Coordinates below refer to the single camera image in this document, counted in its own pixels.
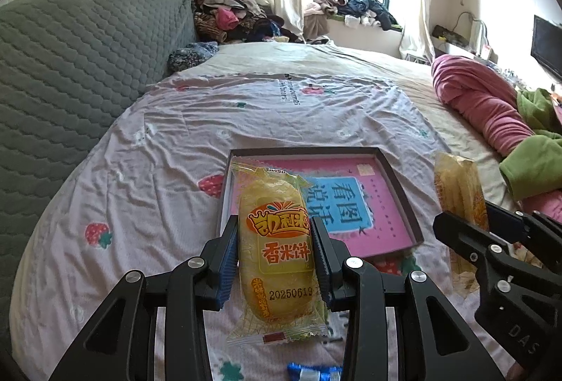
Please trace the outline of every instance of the pink blanket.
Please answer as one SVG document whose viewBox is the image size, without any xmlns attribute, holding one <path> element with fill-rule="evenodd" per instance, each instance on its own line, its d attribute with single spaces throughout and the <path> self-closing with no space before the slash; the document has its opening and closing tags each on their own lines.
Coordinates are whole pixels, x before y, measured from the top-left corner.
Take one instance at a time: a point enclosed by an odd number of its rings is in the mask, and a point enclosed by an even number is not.
<svg viewBox="0 0 562 381">
<path fill-rule="evenodd" d="M 504 79 L 475 60 L 443 55 L 433 62 L 433 87 L 443 104 L 457 110 L 502 157 L 534 132 L 517 111 L 517 93 Z M 562 192 L 522 201 L 526 212 L 538 210 L 562 222 Z"/>
</svg>

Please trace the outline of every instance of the bed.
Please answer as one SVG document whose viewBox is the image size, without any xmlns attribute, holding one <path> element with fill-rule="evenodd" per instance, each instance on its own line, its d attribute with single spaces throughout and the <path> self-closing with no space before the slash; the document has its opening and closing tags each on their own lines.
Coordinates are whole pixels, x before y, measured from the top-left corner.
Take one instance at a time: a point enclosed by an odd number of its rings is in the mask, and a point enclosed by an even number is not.
<svg viewBox="0 0 562 381">
<path fill-rule="evenodd" d="M 288 93 L 280 82 L 290 82 Z M 485 197 L 515 205 L 496 154 L 436 99 L 429 67 L 331 45 L 225 45 L 203 65 L 147 82 L 143 92 L 60 187 L 21 258 L 9 322 L 13 357 L 32 381 L 48 379 L 125 272 L 169 271 L 217 236 L 218 199 L 202 183 L 224 173 L 230 149 L 263 146 L 379 146 L 424 233 L 416 263 L 501 370 L 511 366 L 474 321 L 477 294 L 463 300 L 452 292 L 447 249 L 431 231 L 439 213 L 432 156 L 441 150 L 475 159 Z M 288 362 L 341 363 L 342 341 L 228 346 L 241 306 L 235 283 L 224 310 L 205 315 L 215 380 L 284 379 Z M 164 313 L 158 319 L 155 371 L 163 379 Z M 344 322 L 334 322 L 345 334 Z"/>
</svg>

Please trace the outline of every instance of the gray quilted headboard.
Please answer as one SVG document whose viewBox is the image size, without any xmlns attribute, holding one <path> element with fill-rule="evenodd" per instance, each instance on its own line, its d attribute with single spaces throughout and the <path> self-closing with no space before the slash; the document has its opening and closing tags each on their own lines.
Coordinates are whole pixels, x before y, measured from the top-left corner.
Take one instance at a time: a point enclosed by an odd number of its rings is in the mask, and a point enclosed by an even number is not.
<svg viewBox="0 0 562 381">
<path fill-rule="evenodd" d="M 0 342 L 44 208 L 113 121 L 196 40 L 191 0 L 15 0 L 0 8 Z"/>
</svg>

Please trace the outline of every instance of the tv screen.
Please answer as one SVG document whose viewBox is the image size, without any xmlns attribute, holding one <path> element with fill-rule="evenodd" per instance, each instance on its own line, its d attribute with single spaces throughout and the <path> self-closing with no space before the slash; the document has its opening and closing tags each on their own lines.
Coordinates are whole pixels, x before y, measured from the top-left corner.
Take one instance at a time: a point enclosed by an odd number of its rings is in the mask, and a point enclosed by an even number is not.
<svg viewBox="0 0 562 381">
<path fill-rule="evenodd" d="M 530 55 L 562 80 L 562 28 L 535 15 Z"/>
</svg>

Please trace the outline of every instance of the snack packet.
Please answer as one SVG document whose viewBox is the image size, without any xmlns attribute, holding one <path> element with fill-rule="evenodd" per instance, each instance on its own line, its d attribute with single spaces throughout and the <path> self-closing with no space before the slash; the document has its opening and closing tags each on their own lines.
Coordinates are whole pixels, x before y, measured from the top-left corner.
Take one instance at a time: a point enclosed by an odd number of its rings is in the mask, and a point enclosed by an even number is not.
<svg viewBox="0 0 562 381">
<path fill-rule="evenodd" d="M 231 343 L 291 341 L 325 334 L 314 269 L 306 180 L 283 170 L 231 162 L 241 185 L 238 260 L 246 310 Z"/>
<path fill-rule="evenodd" d="M 488 215 L 478 168 L 473 160 L 438 152 L 435 189 L 442 211 L 488 230 Z M 476 267 L 450 250 L 453 289 L 463 298 L 478 290 Z"/>
</svg>

